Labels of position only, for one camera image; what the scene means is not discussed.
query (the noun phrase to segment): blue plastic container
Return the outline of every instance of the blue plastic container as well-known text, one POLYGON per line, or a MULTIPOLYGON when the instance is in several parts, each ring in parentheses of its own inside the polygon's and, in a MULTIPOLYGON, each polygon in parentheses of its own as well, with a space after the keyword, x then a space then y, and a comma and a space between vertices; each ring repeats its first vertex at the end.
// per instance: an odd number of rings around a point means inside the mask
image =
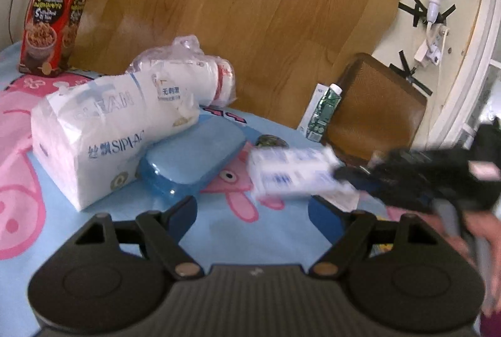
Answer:
POLYGON ((142 180, 166 201, 204 189, 245 145, 233 122, 211 117, 152 146, 139 163, 142 180))

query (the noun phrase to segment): wooden headboard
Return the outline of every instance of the wooden headboard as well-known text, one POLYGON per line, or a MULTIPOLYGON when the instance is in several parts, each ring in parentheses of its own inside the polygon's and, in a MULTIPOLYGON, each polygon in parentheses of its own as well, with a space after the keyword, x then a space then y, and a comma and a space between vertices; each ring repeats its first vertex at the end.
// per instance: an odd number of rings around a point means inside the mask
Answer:
POLYGON ((317 82, 371 53, 398 0, 88 0, 70 64, 122 73, 143 50, 195 34, 234 65, 232 105, 296 127, 317 82))

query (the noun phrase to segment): chair backrest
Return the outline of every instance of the chair backrest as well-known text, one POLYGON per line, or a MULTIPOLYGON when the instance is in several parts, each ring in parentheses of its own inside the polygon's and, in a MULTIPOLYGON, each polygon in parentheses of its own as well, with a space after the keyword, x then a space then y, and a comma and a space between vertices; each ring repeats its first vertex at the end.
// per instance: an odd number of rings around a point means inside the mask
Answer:
POLYGON ((338 85, 342 100, 327 130, 341 154, 369 160, 375 150, 408 148, 426 110, 426 97, 372 56, 360 53, 338 85))

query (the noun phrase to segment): red snack box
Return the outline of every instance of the red snack box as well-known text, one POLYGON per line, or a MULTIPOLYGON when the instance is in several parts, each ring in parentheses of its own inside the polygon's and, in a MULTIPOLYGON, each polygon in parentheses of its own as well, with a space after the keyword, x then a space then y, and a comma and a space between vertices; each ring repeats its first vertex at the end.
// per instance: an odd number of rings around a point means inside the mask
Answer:
POLYGON ((32 0, 18 69, 54 77, 68 68, 86 0, 32 0))

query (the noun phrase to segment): black tape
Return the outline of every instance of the black tape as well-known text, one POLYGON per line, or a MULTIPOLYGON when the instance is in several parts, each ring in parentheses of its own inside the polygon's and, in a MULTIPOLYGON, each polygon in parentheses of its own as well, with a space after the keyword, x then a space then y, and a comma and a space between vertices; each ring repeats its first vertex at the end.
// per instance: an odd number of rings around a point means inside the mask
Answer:
POLYGON ((423 10, 423 12, 428 13, 428 9, 420 0, 414 0, 415 3, 419 5, 419 8, 423 10))
POLYGON ((401 70, 400 68, 398 68, 397 66, 395 66, 394 64, 390 64, 390 70, 394 71, 395 73, 397 73, 400 77, 406 79, 407 78, 407 74, 404 70, 401 70))
POLYGON ((418 81, 416 80, 414 77, 410 77, 409 78, 409 81, 412 83, 412 84, 416 84, 419 88, 421 88, 426 94, 428 94, 429 96, 432 96, 433 94, 433 91, 430 90, 426 85, 424 85, 421 81, 418 81))
POLYGON ((415 10, 413 8, 411 8, 410 6, 405 5, 405 3, 399 2, 398 8, 403 10, 403 11, 406 11, 407 13, 410 13, 412 16, 414 16, 415 10))
POLYGON ((442 13, 442 19, 443 20, 447 19, 447 16, 449 16, 455 10, 456 10, 456 5, 452 5, 449 9, 447 9, 444 13, 442 13))
POLYGON ((402 67, 404 68, 405 72, 407 73, 408 76, 411 76, 412 73, 409 68, 409 64, 407 63, 407 59, 405 58, 405 54, 403 50, 400 50, 398 52, 398 55, 400 56, 400 61, 402 62, 402 67))
POLYGON ((422 12, 419 11, 419 5, 416 3, 416 6, 414 7, 414 19, 412 21, 412 26, 414 26, 415 28, 417 27, 417 24, 419 23, 419 18, 420 18, 420 14, 422 12))

